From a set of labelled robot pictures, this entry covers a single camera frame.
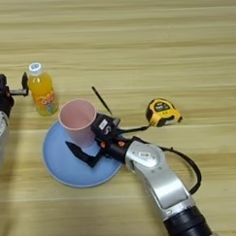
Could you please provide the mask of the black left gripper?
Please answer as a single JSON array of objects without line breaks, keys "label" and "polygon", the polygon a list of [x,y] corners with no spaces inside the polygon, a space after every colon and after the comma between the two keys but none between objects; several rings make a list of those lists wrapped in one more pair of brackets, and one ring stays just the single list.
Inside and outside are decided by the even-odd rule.
[{"label": "black left gripper", "polygon": [[0,91],[0,112],[10,116],[11,109],[15,105],[14,96],[28,96],[28,76],[26,73],[22,75],[22,89]]}]

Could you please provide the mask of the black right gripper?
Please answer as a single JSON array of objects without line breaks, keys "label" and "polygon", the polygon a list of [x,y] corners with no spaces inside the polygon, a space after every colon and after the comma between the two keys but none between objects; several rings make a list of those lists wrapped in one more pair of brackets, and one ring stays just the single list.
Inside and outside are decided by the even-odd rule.
[{"label": "black right gripper", "polygon": [[[102,152],[108,157],[125,162],[125,155],[133,144],[133,139],[127,139],[122,136],[118,125],[119,118],[112,118],[108,116],[98,116],[91,126],[94,133],[94,139],[102,148]],[[71,153],[82,162],[86,163],[89,167],[93,168],[101,159],[102,152],[99,151],[97,155],[91,156],[85,153],[80,146],[71,142],[66,142]]]}]

